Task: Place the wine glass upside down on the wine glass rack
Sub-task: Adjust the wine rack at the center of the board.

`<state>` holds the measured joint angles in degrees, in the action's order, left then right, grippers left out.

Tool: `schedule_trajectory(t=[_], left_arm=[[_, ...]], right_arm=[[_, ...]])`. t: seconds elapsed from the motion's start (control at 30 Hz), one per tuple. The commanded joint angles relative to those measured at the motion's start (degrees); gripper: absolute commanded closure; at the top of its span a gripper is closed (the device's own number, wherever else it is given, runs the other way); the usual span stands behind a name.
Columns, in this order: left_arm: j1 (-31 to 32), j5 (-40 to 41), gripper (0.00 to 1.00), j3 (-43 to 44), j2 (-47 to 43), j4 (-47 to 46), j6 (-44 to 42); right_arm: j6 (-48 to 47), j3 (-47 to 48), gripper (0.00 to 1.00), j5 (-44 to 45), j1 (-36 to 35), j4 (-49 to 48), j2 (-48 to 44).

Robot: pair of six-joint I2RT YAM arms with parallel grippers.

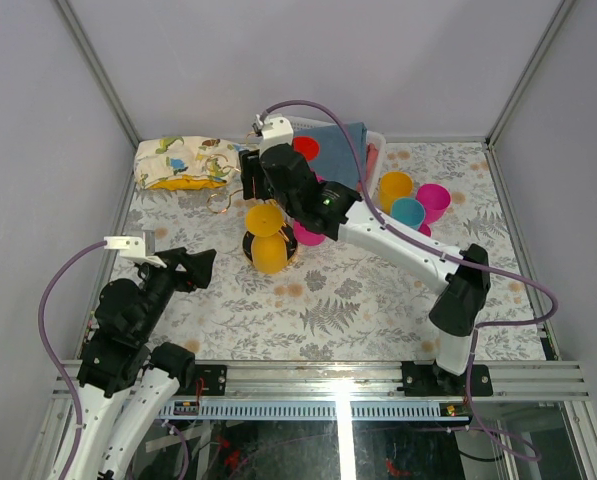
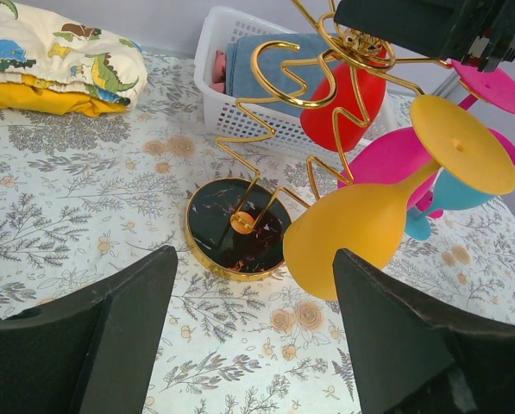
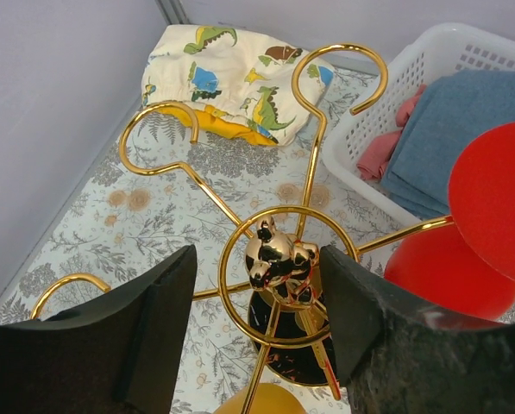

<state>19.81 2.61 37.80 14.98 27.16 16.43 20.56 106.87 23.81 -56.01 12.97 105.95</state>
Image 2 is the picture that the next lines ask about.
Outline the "red plastic wine glass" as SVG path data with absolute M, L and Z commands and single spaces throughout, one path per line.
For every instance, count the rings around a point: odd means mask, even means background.
M 349 66 L 339 62 L 330 65 L 337 83 L 336 98 L 326 107 L 318 110 L 303 110 L 300 123 L 304 132 L 318 146 L 330 151 L 337 151 L 332 114 L 336 107 L 343 107 L 350 114 L 363 120 L 353 89 Z M 357 84 L 366 107 L 368 116 L 373 122 L 378 115 L 386 95 L 386 81 L 365 70 L 358 69 Z M 340 140 L 344 152 L 351 151 L 367 131 L 345 116 L 337 116 Z

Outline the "yellow plastic goblet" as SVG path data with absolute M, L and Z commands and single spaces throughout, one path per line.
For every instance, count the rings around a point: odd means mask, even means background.
M 402 240 L 412 193 L 439 169 L 491 195 L 515 189 L 515 167 L 499 140 L 475 116 L 441 97 L 421 95 L 411 125 L 430 159 L 398 183 L 347 185 L 318 199 L 287 229 L 283 255 L 298 285 L 335 300 L 333 260 L 346 248 L 385 267 Z

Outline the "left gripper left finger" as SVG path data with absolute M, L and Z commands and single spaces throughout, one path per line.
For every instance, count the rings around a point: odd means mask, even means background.
M 178 268 L 164 246 L 0 319 L 0 413 L 140 413 Z

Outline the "gold wine glass rack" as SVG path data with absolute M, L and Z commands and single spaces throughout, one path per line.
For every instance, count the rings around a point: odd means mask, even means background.
M 236 160 L 241 162 L 245 167 L 249 168 L 251 171 L 254 172 L 254 178 L 247 182 L 245 192 L 243 193 L 243 196 L 239 199 L 239 203 L 236 206 L 236 209 L 232 211 L 232 214 L 229 218 L 229 226 L 235 232 L 241 235 L 253 234 L 260 228 L 260 221 L 267 214 L 268 210 L 270 210 L 274 203 L 278 201 L 278 196 L 281 192 L 284 192 L 287 196 L 293 198 L 296 202 L 301 204 L 306 209 L 310 207 L 310 205 L 306 203 L 296 193 L 283 186 L 279 186 L 273 192 L 265 192 L 265 194 L 268 196 L 267 203 L 261 208 L 261 211 L 259 212 L 258 216 L 252 216 L 249 212 L 243 209 L 243 207 L 248 203 L 254 189 L 259 186 L 258 182 L 261 177 L 261 172 L 257 167 L 253 166 L 241 155 L 231 150 L 231 148 L 228 147 L 228 145 L 230 143 L 243 144 L 257 141 L 265 141 L 276 135 L 275 129 L 273 127 L 271 127 L 267 122 L 263 121 L 261 118 L 259 118 L 257 115 L 252 113 L 251 110 L 248 109 L 248 106 L 250 104 L 270 104 L 275 102 L 284 102 L 286 104 L 304 110 L 321 109 L 331 104 L 332 101 L 336 98 L 337 94 L 336 79 L 334 77 L 333 72 L 328 67 L 328 64 L 334 60 L 341 60 L 349 66 L 355 97 L 357 99 L 358 107 L 364 119 L 361 120 L 358 117 L 350 114 L 343 107 L 336 107 L 334 109 L 332 114 L 332 123 L 334 127 L 335 143 L 345 173 L 340 174 L 338 171 L 333 169 L 333 167 L 326 164 L 318 157 L 312 155 L 309 156 L 306 161 L 306 167 L 309 180 L 311 183 L 311 189 L 313 191 L 315 198 L 320 198 L 320 194 L 317 189 L 317 183 L 314 178 L 314 172 L 312 167 L 313 164 L 317 164 L 318 166 L 322 167 L 330 175 L 342 181 L 346 186 L 351 186 L 354 182 L 353 174 L 349 170 L 349 163 L 347 162 L 345 152 L 342 148 L 337 116 L 345 116 L 360 127 L 367 127 L 371 124 L 371 120 L 368 116 L 366 107 L 361 97 L 360 88 L 357 84 L 356 71 L 358 69 L 365 70 L 378 78 L 383 78 L 396 85 L 401 85 L 406 89 L 413 91 L 416 95 L 420 96 L 424 94 L 424 91 L 418 85 L 412 83 L 411 81 L 394 77 L 393 75 L 389 74 L 388 71 L 391 70 L 396 63 L 406 64 L 430 62 L 446 68 L 451 67 L 450 63 L 446 61 L 431 58 L 398 59 L 395 56 L 393 47 L 387 41 L 384 41 L 382 39 L 376 39 L 370 34 L 363 34 L 362 32 L 352 28 L 348 28 L 346 29 L 346 31 L 342 31 L 337 23 L 334 25 L 337 32 L 337 36 L 332 36 L 328 34 L 326 29 L 324 28 L 324 21 L 332 18 L 336 13 L 336 6 L 333 1 L 330 2 L 330 11 L 328 13 L 321 15 L 319 19 L 315 19 L 300 1 L 295 1 L 293 4 L 299 10 L 299 12 L 305 17 L 305 19 L 310 23 L 310 25 L 317 31 L 317 33 L 321 35 L 323 40 L 329 45 L 329 48 L 326 51 L 319 54 L 315 59 L 285 60 L 280 64 L 280 70 L 288 78 L 292 79 L 299 85 L 298 90 L 286 93 L 278 89 L 276 86 L 274 86 L 264 76 L 262 70 L 259 68 L 259 57 L 262 52 L 265 52 L 271 48 L 283 48 L 287 50 L 298 51 L 300 49 L 300 46 L 295 43 L 283 41 L 269 41 L 259 45 L 251 55 L 250 67 L 256 80 L 260 83 L 262 88 L 269 93 L 270 97 L 239 97 L 236 99 L 236 107 L 240 111 L 252 117 L 254 121 L 259 123 L 267 132 L 264 135 L 247 138 L 236 138 L 226 136 L 218 136 L 216 138 L 216 144 L 218 147 L 220 147 L 222 150 L 224 150 L 232 157 L 234 157 Z M 308 90 L 308 85 L 301 77 L 293 73 L 289 68 L 290 66 L 312 65 L 320 66 L 325 76 L 325 79 L 329 85 L 328 94 L 325 97 L 316 101 L 304 100 L 300 98 Z

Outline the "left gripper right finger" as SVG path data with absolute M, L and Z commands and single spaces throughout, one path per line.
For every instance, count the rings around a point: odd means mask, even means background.
M 364 413 L 515 413 L 515 325 L 421 292 L 340 249 L 336 292 Z

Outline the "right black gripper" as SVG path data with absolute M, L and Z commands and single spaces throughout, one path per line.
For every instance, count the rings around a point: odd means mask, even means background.
M 346 0 L 337 5 L 334 22 L 479 72 L 515 60 L 515 0 Z

